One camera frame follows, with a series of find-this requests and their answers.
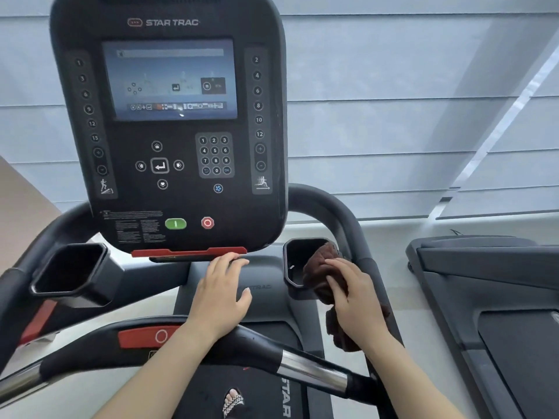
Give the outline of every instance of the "woman's right hand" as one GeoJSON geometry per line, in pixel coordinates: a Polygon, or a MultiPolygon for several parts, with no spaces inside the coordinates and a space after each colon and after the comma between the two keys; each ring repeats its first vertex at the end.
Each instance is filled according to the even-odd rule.
{"type": "Polygon", "coordinates": [[[375,350],[377,345],[391,340],[371,277],[345,259],[326,259],[326,263],[336,267],[348,285],[346,296],[338,283],[327,277],[334,293],[338,323],[345,333],[364,351],[375,350]]]}

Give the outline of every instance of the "display screen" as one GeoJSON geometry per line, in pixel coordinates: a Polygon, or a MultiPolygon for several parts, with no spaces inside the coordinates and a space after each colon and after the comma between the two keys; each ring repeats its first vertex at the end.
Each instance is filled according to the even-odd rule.
{"type": "Polygon", "coordinates": [[[103,42],[117,120],[236,119],[232,40],[103,42]]]}

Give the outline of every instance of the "red stop button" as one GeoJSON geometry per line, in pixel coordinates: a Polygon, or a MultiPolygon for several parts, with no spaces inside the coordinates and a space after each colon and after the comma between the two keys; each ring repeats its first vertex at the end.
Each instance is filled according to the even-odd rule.
{"type": "Polygon", "coordinates": [[[215,225],[215,223],[211,217],[206,216],[204,219],[202,219],[202,228],[212,229],[213,225],[215,225]]]}

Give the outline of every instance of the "cloth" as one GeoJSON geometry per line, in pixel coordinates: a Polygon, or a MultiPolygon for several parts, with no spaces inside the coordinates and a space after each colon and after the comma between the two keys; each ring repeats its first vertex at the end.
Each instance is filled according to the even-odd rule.
{"type": "MultiPolygon", "coordinates": [[[[308,260],[303,267],[303,285],[305,288],[312,289],[318,299],[324,304],[334,304],[334,294],[330,288],[330,284],[326,280],[327,276],[331,276],[338,283],[340,288],[348,294],[348,286],[346,279],[336,267],[330,266],[325,259],[338,259],[342,255],[331,242],[327,242],[320,247],[308,260]]],[[[385,319],[390,316],[388,306],[381,305],[382,314],[385,319]]],[[[334,345],[345,352],[360,351],[359,346],[343,331],[338,323],[335,307],[326,312],[326,332],[332,335],[334,345]]]]}

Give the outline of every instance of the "hand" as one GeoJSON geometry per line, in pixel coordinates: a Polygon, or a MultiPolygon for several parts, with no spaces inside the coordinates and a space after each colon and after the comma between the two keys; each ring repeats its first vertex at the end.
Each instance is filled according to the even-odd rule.
{"type": "Polygon", "coordinates": [[[212,344],[232,331],[247,314],[252,301],[250,289],[244,289],[239,301],[236,295],[241,268],[248,263],[236,253],[227,253],[212,260],[206,276],[198,283],[187,324],[208,335],[212,344]]]}
{"type": "Polygon", "coordinates": [[[334,294],[338,323],[342,329],[363,351],[374,344],[382,344],[390,333],[371,277],[348,260],[325,261],[341,272],[348,285],[346,296],[331,276],[326,277],[334,294]]]}

